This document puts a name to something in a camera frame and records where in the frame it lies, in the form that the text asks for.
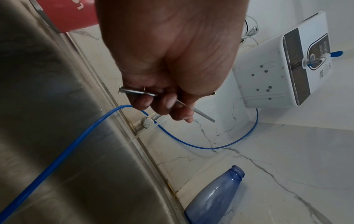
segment metal tool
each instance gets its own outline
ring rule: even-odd
[[[132,89],[132,88],[127,88],[127,87],[120,87],[119,88],[119,92],[120,93],[128,93],[128,94],[146,94],[146,95],[149,95],[149,96],[153,96],[153,97],[159,97],[161,94],[159,93],[154,93],[154,92],[150,92],[150,91],[145,91],[145,90],[139,90],[139,89]],[[209,117],[208,115],[204,114],[203,112],[201,112],[200,110],[198,110],[197,108],[195,107],[189,107],[187,105],[185,105],[183,102],[181,102],[180,100],[176,100],[177,103],[185,106],[185,107],[188,107],[190,109],[192,109],[194,112],[196,112],[197,114],[205,117],[206,119],[210,120],[211,122],[214,122],[215,123],[215,120],[212,119],[211,117]]]

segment blue plastic bottle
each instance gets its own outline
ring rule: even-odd
[[[244,171],[233,165],[197,194],[185,209],[191,224],[217,224],[235,196]]]

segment sink basin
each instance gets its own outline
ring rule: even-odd
[[[10,2],[1,3],[7,14],[0,15],[0,210],[115,107],[68,54],[48,44],[55,41],[28,28],[19,9],[25,1]],[[187,223],[132,138],[122,113],[105,120],[5,223]]]

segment hand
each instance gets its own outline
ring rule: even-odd
[[[126,87],[162,97],[128,95],[174,120],[193,121],[191,106],[226,79],[235,60],[248,0],[96,0],[102,38]]]

